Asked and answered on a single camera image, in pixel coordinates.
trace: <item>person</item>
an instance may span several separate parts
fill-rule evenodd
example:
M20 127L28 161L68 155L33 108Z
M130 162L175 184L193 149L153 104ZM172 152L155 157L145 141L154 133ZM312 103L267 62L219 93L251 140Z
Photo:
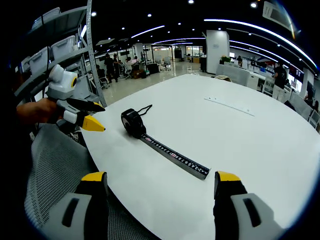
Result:
M104 78L106 76L105 75L105 70L104 69L100 69L99 65L96 66L96 71L98 73L99 79L102 79L102 78Z
M241 56L238 56L238 58L236 60L238 61L238 65L241 67L242 66L242 58L241 58Z
M5 76L8 77L6 79L12 79L6 73ZM59 108L48 98L18 105L9 83L4 83L3 88L2 96L7 102L2 108L6 116L5 127L2 128L5 140L2 144L4 155L1 168L4 171L3 179L7 180L2 185L3 196L6 196L1 203L1 212L6 216L2 233L8 232L10 239L27 237L43 240L45 238L28 220L24 206L28 177L32 168L32 142L28 129L34 127L36 123L49 122L59 113Z
M132 65L133 65L133 63L131 62L131 57L128 56L128 58L127 58L125 61L126 61L126 63L125 63L126 68L127 68L128 70L132 70Z
M287 87L291 87L291 84L290 84L289 79L285 80L285 85L286 85Z
M284 88L287 79L286 70L283 67L283 63L279 62L279 65L274 69L274 86L272 97L278 101L282 101L284 96Z
M117 57L118 57L117 54L113 55L113 66L115 69L115 76L116 76L116 78L119 78L120 77L120 70L119 70L119 61L118 61Z
M314 93L312 91L308 91L307 95L304 98L304 101L306 104L308 104L311 108L314 107L314 100L312 99L314 97Z
M107 53L105 55L104 65L106 66L106 76L109 80L109 83L112 83L112 78L115 79L115 82L118 82L118 78L115 75L114 61L110 58L110 55Z
M315 101L314 106L313 106L313 110L315 110L317 113L319 113L319 102Z

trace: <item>shelving unit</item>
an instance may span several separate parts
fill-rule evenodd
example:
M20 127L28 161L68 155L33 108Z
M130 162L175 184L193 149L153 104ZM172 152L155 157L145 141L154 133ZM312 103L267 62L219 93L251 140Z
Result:
M78 70L79 77L82 77L81 84L77 84L76 88L83 88L84 92L88 92L88 96L85 99L94 102L101 102L101 104L106 107L107 104L98 78L92 44L91 8L92 0L88 0L87 6L71 9L44 20L44 25L36 29L32 29L23 39L23 43L20 46L17 46L16 52L18 54L15 55L15 57L21 60L26 56L33 55L45 46L51 46L59 40L70 35L75 35L76 41L79 43L79 50L73 51L64 57L55 59L49 63L48 71L50 71L56 64L61 65L63 68L68 68L68 66L73 65L73 68ZM86 41L81 37L81 23L85 16ZM86 71L85 65L85 54L89 55L91 73L95 84L95 94L93 93L93 89L89 83L88 72ZM23 99L30 99L30 97L33 97L46 87L46 71L47 66L42 67L19 87L19 89L14 93L19 102Z

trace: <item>white table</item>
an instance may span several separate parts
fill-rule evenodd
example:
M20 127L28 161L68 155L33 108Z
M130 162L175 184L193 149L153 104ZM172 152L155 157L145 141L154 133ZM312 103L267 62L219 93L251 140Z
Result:
M205 97L249 108L255 116ZM199 180L141 140L121 122L129 108L153 107L142 116L147 133L211 168ZM163 240L215 238L215 171L239 176L249 193L274 211L282 228L296 220L319 169L320 136L277 100L227 81L182 75L129 95L94 115L105 132L82 130L108 185L126 209Z

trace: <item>black ceiling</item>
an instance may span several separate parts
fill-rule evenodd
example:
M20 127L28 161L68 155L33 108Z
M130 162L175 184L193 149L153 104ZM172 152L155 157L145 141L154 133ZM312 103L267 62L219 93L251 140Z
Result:
M61 11L67 11L72 8L85 6L86 0L67 1L67 0L35 0L33 5L27 1L22 1L20 5L23 9L17 10L17 4L12 3L12 7L16 16L26 16L21 21L21 18L15 18L13 25L19 26L19 31L16 31L11 37L17 38L19 35L27 32L32 25L33 20L36 19L41 12L45 13L48 10L60 7ZM251 35L245 32L227 30L236 29L269 38L279 44L284 45L299 57L301 57L310 67L315 71L314 66L304 56L288 46L280 39L265 33L261 30L254 29L235 23L223 22L205 22L204 19L227 19L246 23L251 23L263 28L269 29L281 36L287 38L291 42L299 46L313 61L320 66L318 36L315 31L319 31L318 24L318 6L304 4L304 1L299 3L294 1L282 1L281 3L290 14L298 30L301 33L296 35L294 40L292 34L286 28L262 17L264 1L257 1L258 7L251 8L250 3L254 0L232 0L232 1L208 1L208 0L194 0L194 4L188 4L188 0L92 0L92 11L97 12L96 17L92 17L92 39L93 45L100 40L108 38L114 39L110 44L104 44L102 47L95 46L94 49L98 53L105 53L110 45L116 44L116 48L128 47L128 44L140 43L152 44L154 42L179 39L179 38L200 38L203 37L202 32L206 30L217 30L222 28L228 32L230 40L248 43L260 48L269 50L279 56L292 62L298 68L303 68L305 65L299 61L297 57L277 45L264 38ZM155 28L161 25L165 27L144 33L135 38L131 36L140 32ZM126 42L119 41L120 39L129 38ZM204 40L192 40L195 45L205 45ZM248 48L244 45L233 44L235 46Z

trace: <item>white pillar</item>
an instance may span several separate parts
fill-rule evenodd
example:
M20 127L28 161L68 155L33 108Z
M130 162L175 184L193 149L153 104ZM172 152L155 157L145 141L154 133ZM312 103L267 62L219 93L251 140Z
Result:
M181 50L182 58L185 58L185 56L186 56L186 46L185 45L179 45L179 48Z
M138 59L140 60L141 59L141 53L142 54L144 53L143 44L142 43L136 43L136 44L133 44L133 47L134 47L133 54L135 54L138 57Z
M302 83L301 92L300 92L300 97L302 98L304 98L307 95L308 82L314 85L314 80L315 80L315 76L312 74L312 72L309 69L304 67L303 72L304 72L303 83Z
M226 31L206 31L206 71L216 74L220 58L229 57L229 34Z

